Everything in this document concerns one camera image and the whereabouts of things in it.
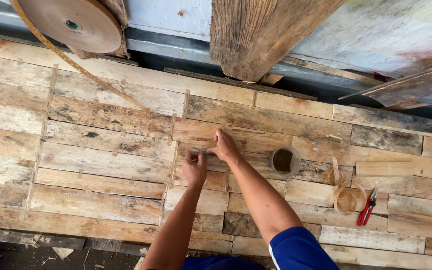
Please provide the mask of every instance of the tape reel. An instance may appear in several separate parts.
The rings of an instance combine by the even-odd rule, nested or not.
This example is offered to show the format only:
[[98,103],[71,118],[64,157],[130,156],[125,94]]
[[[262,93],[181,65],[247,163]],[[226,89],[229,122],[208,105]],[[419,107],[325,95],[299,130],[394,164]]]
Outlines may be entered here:
[[43,34],[87,52],[113,52],[121,46],[121,27],[97,0],[18,0]]

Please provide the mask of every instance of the floor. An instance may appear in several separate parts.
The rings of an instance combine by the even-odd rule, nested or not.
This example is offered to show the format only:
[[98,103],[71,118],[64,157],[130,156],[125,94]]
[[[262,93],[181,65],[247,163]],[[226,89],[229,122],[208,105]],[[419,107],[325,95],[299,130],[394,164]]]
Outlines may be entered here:
[[[75,61],[151,113],[48,49],[0,40],[0,228],[150,243],[186,189],[184,154],[223,128],[333,260],[432,270],[432,121]],[[287,145],[302,159],[290,178],[268,166]],[[341,213],[331,156],[345,178]],[[229,167],[207,160],[189,248],[269,256]],[[374,188],[377,206],[358,227],[345,213]]]

